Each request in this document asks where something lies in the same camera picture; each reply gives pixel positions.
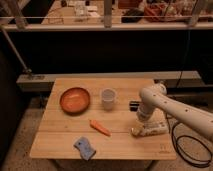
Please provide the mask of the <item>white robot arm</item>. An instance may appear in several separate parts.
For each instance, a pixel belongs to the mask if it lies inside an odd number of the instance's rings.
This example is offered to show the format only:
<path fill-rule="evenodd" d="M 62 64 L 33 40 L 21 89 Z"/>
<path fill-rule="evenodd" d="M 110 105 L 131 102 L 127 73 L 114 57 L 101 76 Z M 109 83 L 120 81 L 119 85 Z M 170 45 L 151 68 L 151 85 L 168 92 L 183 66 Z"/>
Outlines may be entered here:
<path fill-rule="evenodd" d="M 161 83 L 142 88 L 139 97 L 137 117 L 141 122 L 148 121 L 159 108 L 213 143 L 213 113 L 169 98 Z"/>

